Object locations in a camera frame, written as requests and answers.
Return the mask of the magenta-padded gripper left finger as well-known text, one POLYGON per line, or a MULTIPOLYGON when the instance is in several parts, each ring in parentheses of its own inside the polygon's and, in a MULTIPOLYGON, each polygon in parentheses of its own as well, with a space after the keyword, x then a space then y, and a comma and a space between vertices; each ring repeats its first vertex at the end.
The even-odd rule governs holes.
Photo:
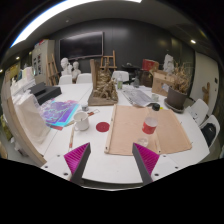
POLYGON ((42 166, 42 169, 72 183, 80 185, 90 153, 90 144, 86 143, 65 155, 56 155, 46 162, 42 166))

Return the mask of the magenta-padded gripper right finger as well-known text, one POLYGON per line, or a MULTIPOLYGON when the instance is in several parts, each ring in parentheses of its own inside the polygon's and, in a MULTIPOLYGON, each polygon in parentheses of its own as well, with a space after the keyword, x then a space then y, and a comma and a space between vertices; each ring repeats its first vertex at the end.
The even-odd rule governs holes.
POLYGON ((132 153, 144 185, 168 176, 180 169, 180 166, 167 154, 158 155, 137 143, 133 144, 132 153))

